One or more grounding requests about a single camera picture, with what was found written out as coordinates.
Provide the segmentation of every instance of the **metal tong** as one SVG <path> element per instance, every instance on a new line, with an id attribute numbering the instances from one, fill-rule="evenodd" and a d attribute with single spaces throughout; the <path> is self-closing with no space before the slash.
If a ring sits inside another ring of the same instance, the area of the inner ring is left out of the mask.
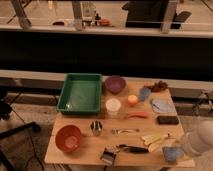
<path id="1" fill-rule="evenodd" d="M 94 121 L 91 123 L 90 128 L 94 136 L 99 136 L 101 134 L 103 126 L 100 121 Z"/>
<path id="2" fill-rule="evenodd" d="M 112 134 L 120 134 L 120 133 L 134 133 L 134 132 L 140 132 L 140 129 L 112 129 Z"/>

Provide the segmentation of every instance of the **chair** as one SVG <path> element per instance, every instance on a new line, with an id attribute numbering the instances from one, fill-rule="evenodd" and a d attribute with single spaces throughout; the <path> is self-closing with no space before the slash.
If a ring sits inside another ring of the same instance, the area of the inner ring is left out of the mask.
<path id="1" fill-rule="evenodd" d="M 4 102 L 4 97 L 6 96 L 7 91 L 4 89 L 0 89 L 0 121 L 1 119 L 3 120 L 8 120 L 10 118 L 10 113 L 12 111 L 12 108 L 9 104 Z M 28 124 L 24 124 L 20 127 L 13 128 L 11 130 L 5 131 L 5 132 L 0 132 L 0 140 L 7 138 L 9 136 L 12 136 L 20 131 L 23 131 L 25 129 L 32 128 L 34 132 L 40 131 L 40 126 L 36 124 L 35 122 L 30 122 Z M 0 163 L 2 163 L 7 170 L 9 171 L 15 171 L 15 168 L 13 165 L 10 163 L 10 161 L 7 159 L 5 154 L 1 151 L 0 149 Z"/>
<path id="2" fill-rule="evenodd" d="M 128 10 L 126 27 L 160 28 L 169 0 L 131 1 L 122 9 Z M 188 11 L 175 14 L 171 28 L 179 29 L 191 15 Z"/>

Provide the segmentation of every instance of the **glass cup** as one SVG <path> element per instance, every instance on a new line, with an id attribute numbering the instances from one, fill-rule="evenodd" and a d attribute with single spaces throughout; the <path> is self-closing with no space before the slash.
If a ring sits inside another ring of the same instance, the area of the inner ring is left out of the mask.
<path id="1" fill-rule="evenodd" d="M 111 118 L 116 118 L 121 108 L 121 102 L 116 98 L 111 98 L 106 101 L 107 113 Z"/>

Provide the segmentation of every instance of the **fork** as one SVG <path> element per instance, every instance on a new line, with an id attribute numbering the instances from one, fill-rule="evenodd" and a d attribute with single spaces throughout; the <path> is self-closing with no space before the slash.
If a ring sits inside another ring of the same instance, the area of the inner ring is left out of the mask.
<path id="1" fill-rule="evenodd" d="M 134 132 L 140 132 L 139 129 L 112 129 L 112 134 L 120 134 L 120 133 L 134 133 Z"/>

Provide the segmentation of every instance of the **chair wheel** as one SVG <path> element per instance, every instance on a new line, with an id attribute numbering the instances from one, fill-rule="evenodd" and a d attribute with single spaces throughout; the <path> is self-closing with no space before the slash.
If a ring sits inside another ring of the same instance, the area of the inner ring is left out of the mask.
<path id="1" fill-rule="evenodd" d="M 41 127 L 38 124 L 35 124 L 32 126 L 33 132 L 39 132 L 41 130 Z"/>
<path id="2" fill-rule="evenodd" d="M 9 114 L 4 114 L 1 116 L 2 119 L 4 120 L 8 120 L 10 118 L 10 115 Z"/>

